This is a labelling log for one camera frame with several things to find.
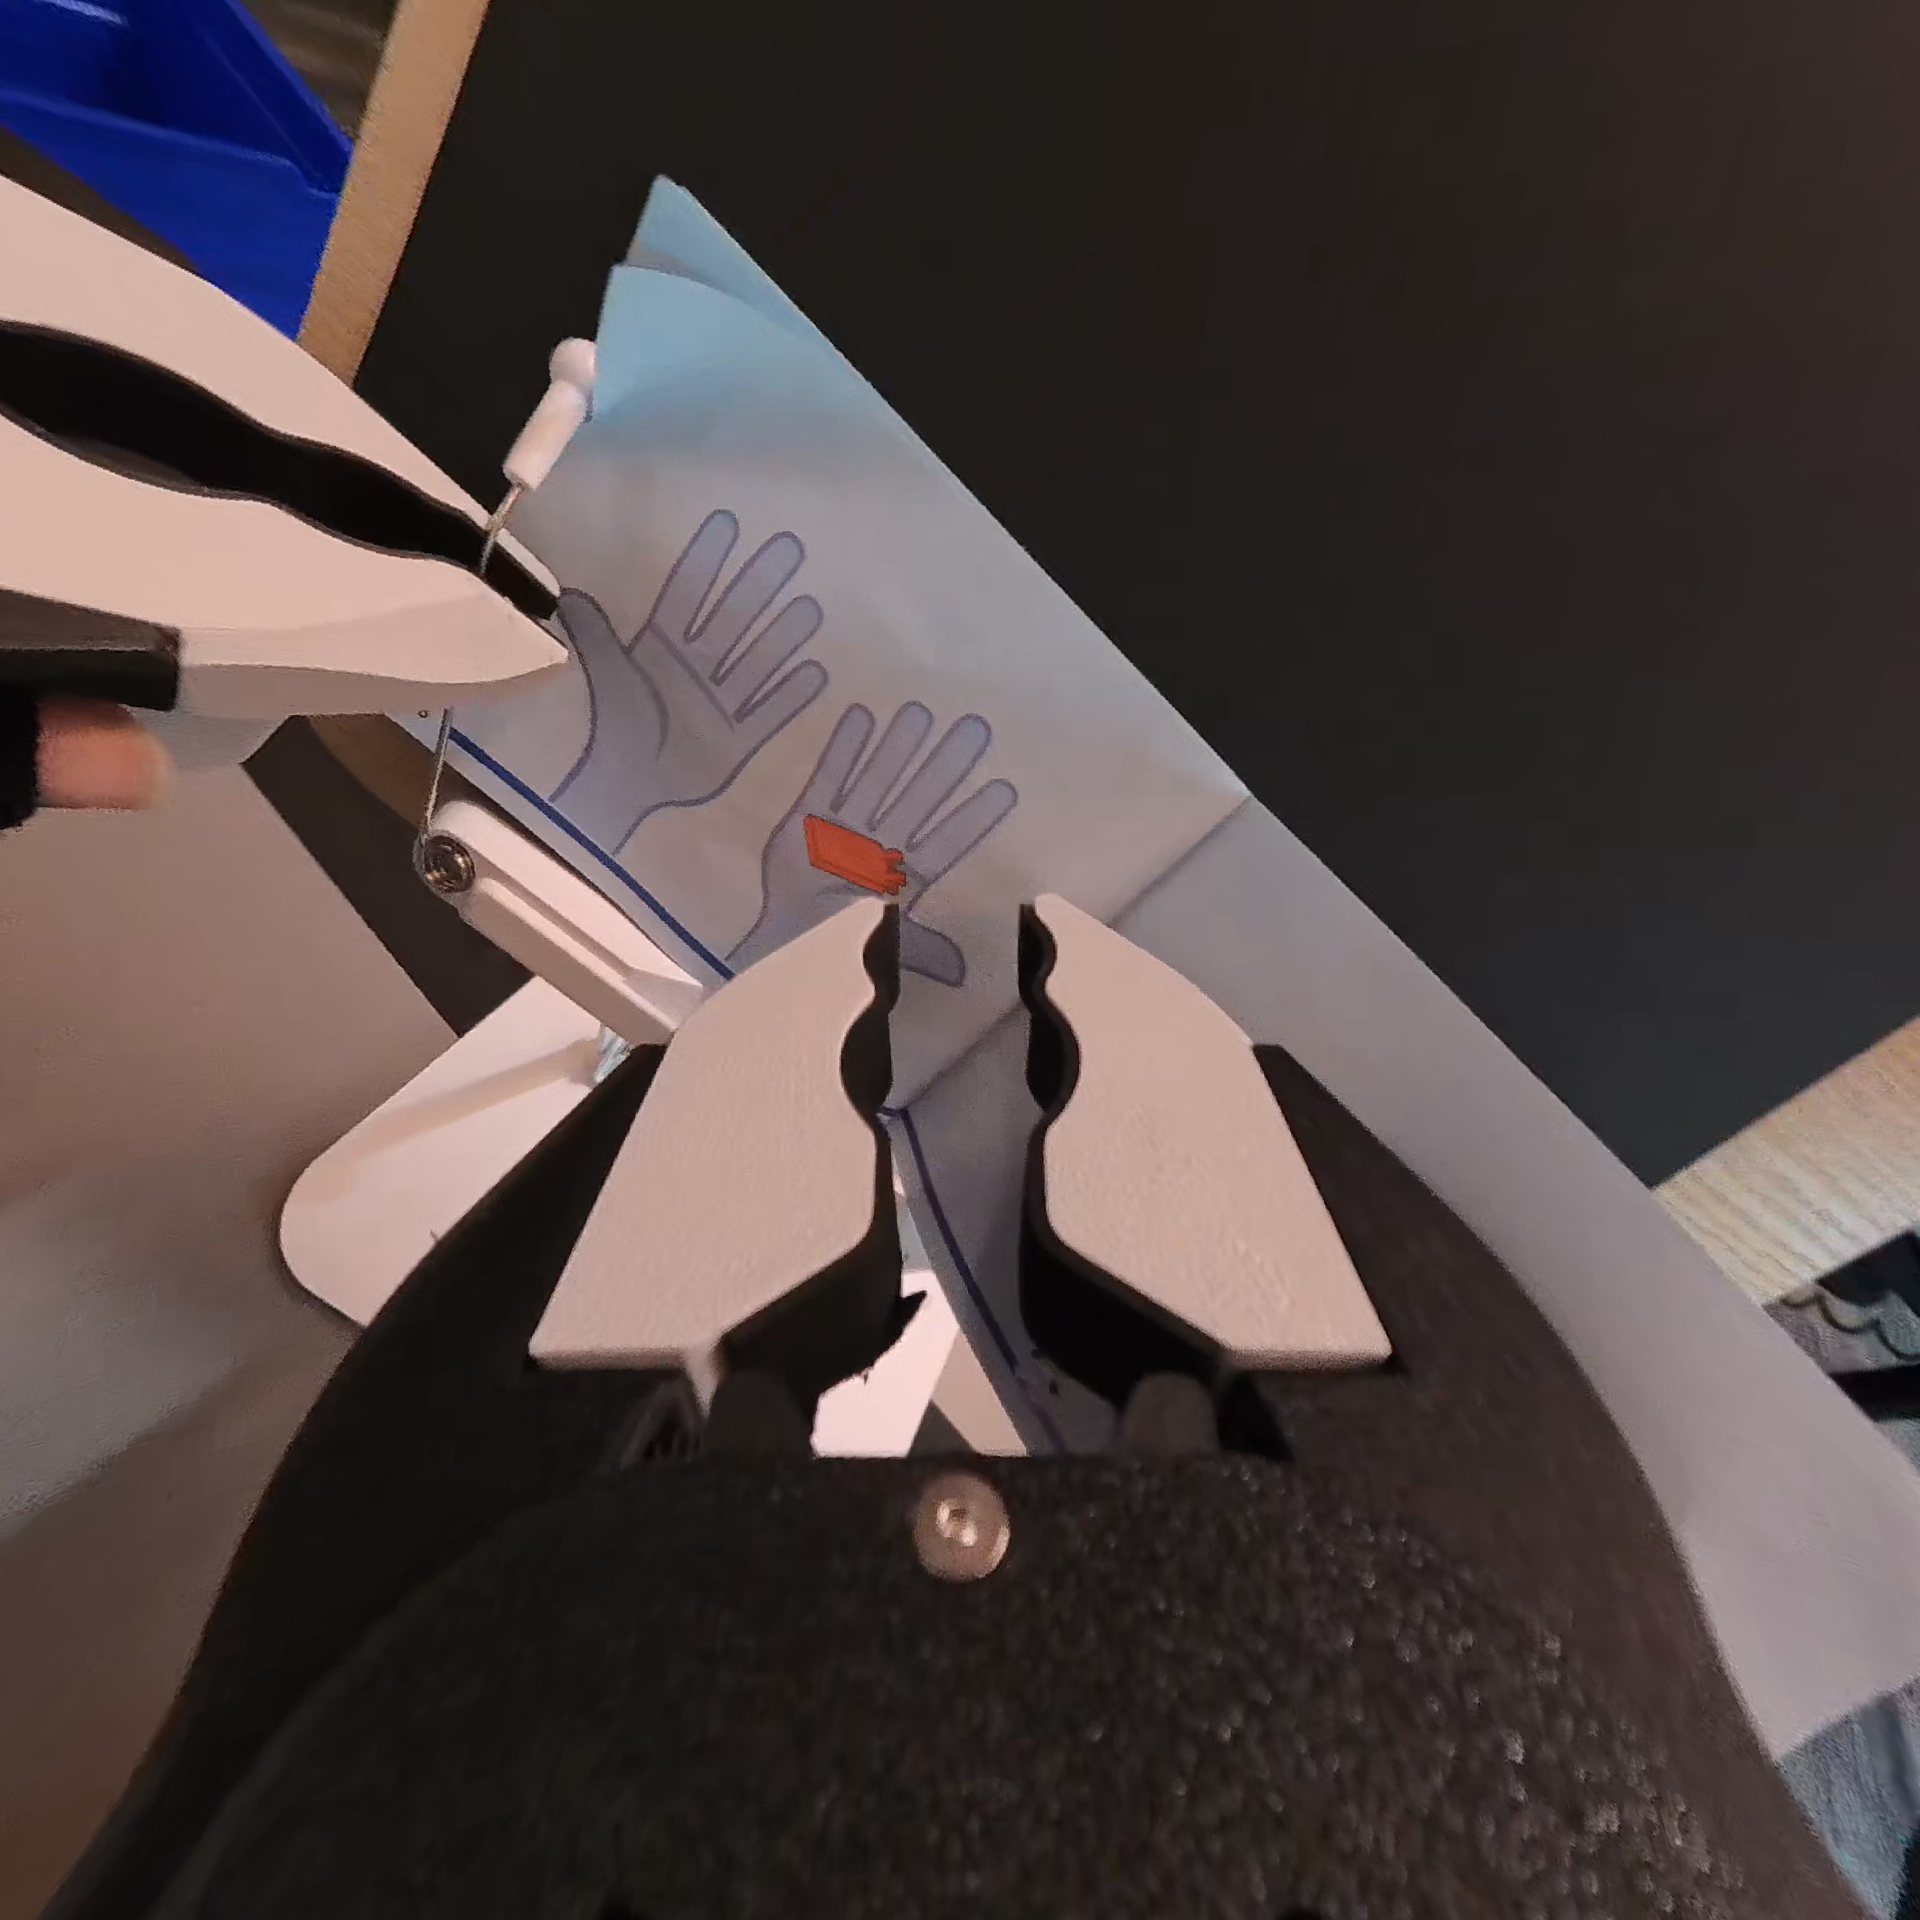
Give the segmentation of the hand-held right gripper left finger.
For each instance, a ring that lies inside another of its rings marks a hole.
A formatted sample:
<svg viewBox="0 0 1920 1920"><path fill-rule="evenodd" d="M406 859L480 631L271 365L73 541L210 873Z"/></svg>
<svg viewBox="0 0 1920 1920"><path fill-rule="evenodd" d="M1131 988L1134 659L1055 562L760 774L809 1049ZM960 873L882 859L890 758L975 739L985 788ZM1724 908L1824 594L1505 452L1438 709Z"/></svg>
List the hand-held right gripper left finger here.
<svg viewBox="0 0 1920 1920"><path fill-rule="evenodd" d="M895 1001L896 912L859 896L679 1023L530 1333L540 1367L837 1387L900 1337Z"/></svg>

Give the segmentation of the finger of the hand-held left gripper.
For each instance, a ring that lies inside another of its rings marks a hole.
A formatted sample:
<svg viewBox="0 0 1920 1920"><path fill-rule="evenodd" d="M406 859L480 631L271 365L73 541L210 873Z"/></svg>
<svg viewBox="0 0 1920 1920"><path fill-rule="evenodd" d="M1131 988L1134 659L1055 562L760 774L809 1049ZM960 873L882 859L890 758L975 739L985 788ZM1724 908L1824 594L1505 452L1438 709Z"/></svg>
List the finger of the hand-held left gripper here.
<svg viewBox="0 0 1920 1920"><path fill-rule="evenodd" d="M146 716L212 727L461 709L565 664L549 619L467 566L32 429L3 432L3 590L171 631L179 695Z"/></svg>
<svg viewBox="0 0 1920 1920"><path fill-rule="evenodd" d="M553 577L304 348L3 182L3 611L549 622Z"/></svg>

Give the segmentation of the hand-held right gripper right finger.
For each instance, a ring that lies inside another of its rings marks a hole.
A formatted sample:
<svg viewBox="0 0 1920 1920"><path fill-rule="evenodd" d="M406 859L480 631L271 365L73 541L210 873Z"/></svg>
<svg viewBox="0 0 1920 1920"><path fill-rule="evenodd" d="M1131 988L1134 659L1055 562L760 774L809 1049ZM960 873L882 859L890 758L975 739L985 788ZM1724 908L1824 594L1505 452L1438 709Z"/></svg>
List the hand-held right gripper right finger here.
<svg viewBox="0 0 1920 1920"><path fill-rule="evenodd" d="M1255 1042L1058 894L1020 912L1020 1313L1072 1382L1370 1372L1389 1330Z"/></svg>

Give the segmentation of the white book stand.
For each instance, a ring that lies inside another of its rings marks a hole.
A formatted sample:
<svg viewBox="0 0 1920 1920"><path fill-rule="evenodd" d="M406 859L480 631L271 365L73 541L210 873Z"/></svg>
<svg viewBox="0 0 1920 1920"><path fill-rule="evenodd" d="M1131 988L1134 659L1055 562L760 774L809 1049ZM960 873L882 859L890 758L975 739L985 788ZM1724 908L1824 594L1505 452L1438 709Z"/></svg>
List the white book stand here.
<svg viewBox="0 0 1920 1920"><path fill-rule="evenodd" d="M396 1286L624 1060L659 1068L706 998L585 878L432 765L415 873L530 983L360 1120L292 1189L281 1256L334 1313L370 1323ZM921 1235L900 1220L900 1337L856 1377L821 1387L812 1444L890 1457L917 1440L1020 1457L1011 1413L966 1343Z"/></svg>

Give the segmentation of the instruction booklet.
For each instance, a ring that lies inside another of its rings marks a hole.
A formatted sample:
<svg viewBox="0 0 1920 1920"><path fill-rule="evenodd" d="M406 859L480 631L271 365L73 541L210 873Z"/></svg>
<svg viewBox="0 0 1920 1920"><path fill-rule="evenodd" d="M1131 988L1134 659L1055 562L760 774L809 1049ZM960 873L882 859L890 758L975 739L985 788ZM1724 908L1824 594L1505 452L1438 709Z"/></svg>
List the instruction booklet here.
<svg viewBox="0 0 1920 1920"><path fill-rule="evenodd" d="M1267 811L677 182L597 320L593 418L514 514L575 667L453 763L712 983L905 862L906 1207L1031 1451L1113 1420L1016 1308L1020 905L1062 894L1282 1042L1543 1308L1764 1742L1917 1701L1917 1471Z"/></svg>

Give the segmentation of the person's left hand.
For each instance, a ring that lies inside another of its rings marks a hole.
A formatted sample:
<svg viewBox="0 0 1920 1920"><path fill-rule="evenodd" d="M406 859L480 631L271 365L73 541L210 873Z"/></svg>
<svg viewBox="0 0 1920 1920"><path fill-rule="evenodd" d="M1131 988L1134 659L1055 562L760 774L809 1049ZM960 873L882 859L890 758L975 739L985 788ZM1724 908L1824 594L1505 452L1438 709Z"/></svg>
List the person's left hand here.
<svg viewBox="0 0 1920 1920"><path fill-rule="evenodd" d="M129 709L72 698L36 703L39 811L150 811L171 780L171 754Z"/></svg>

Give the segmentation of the blue storage bin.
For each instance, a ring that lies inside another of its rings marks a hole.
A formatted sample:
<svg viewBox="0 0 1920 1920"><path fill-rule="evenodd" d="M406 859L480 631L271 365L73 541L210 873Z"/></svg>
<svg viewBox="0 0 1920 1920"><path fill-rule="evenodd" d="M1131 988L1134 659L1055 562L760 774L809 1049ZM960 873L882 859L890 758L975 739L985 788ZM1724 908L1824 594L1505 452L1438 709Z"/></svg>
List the blue storage bin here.
<svg viewBox="0 0 1920 1920"><path fill-rule="evenodd" d="M3 5L3 130L302 332L351 141L246 5Z"/></svg>

